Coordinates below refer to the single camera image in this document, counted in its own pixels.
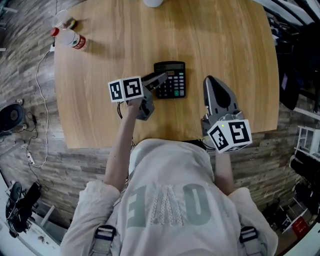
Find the wooden floor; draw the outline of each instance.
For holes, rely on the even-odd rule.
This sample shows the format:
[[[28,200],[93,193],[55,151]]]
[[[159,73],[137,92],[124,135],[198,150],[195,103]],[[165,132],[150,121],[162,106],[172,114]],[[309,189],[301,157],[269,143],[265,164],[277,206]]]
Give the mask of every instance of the wooden floor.
[[[81,0],[59,0],[57,11],[69,8]],[[0,30],[0,107],[24,99],[24,107],[31,111],[38,121],[38,138],[31,140],[29,150],[37,165],[46,156],[47,113],[35,81],[37,64],[53,43],[49,35],[50,18],[56,12],[55,0],[11,0],[9,7],[18,9],[5,31]],[[37,211],[44,215],[51,205],[56,209],[52,220],[69,226],[77,206],[79,191],[91,180],[101,179],[105,172],[109,148],[68,149],[65,144],[57,108],[54,81],[54,54],[48,53],[40,65],[38,81],[47,101],[50,113],[46,164],[32,169],[48,191],[42,191]],[[304,108],[311,105],[303,98],[299,103]],[[253,144],[231,155],[236,185],[248,187],[253,200],[260,209],[266,203],[280,197],[283,204],[292,197],[291,189],[297,175],[288,162],[297,139],[298,125],[318,127],[312,118],[291,112],[283,105],[279,108],[278,128],[275,131],[253,134]],[[14,133],[0,143],[4,152],[15,145],[15,140],[29,141],[35,132]],[[0,158],[1,172],[7,182],[19,181],[25,188],[36,181],[30,171],[26,150],[17,148]]]

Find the plastic cup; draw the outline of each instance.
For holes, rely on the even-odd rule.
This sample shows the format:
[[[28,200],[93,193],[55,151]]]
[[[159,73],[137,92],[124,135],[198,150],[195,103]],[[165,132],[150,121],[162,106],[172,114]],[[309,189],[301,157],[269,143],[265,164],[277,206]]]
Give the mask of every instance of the plastic cup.
[[[160,6],[164,0],[143,0],[146,6],[155,8]]]
[[[58,29],[74,29],[77,21],[68,14],[67,10],[59,11],[52,19],[52,27]]]

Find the strap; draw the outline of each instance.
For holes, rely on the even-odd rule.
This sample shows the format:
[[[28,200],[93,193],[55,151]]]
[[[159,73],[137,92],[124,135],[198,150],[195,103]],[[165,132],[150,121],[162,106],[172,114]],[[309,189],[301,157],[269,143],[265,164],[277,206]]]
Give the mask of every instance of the strap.
[[[239,240],[244,245],[247,256],[262,256],[261,243],[258,240],[257,230],[253,226],[243,227]]]
[[[111,256],[111,244],[114,240],[116,229],[110,225],[99,226],[94,234],[92,256]]]

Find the red label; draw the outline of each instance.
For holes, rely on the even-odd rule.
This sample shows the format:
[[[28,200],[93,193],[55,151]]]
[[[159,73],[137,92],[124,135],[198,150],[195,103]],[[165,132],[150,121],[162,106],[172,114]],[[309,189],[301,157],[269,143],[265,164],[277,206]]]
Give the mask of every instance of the red label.
[[[79,36],[80,36],[79,42],[75,46],[73,46],[73,48],[81,49],[86,44],[86,38],[82,35],[79,35]]]

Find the person's hand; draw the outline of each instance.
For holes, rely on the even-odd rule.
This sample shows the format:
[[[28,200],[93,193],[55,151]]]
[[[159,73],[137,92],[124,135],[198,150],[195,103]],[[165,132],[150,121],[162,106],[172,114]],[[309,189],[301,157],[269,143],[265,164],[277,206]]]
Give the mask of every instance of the person's hand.
[[[128,101],[128,110],[132,112],[132,114],[137,115],[142,103],[142,97],[141,98],[134,98]]]

